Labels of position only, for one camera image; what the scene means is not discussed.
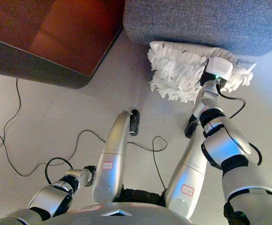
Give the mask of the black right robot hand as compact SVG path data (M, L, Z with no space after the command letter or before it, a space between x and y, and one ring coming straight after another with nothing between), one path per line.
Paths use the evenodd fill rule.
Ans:
M220 57L210 57L200 78L200 85L207 81L219 80L219 87L225 87L225 84L232 75L233 64Z

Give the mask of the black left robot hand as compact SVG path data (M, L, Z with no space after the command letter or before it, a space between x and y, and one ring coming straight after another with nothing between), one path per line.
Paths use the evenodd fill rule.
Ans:
M83 169L86 171L84 186L90 187L94 183L97 167L95 165L89 165L85 166Z

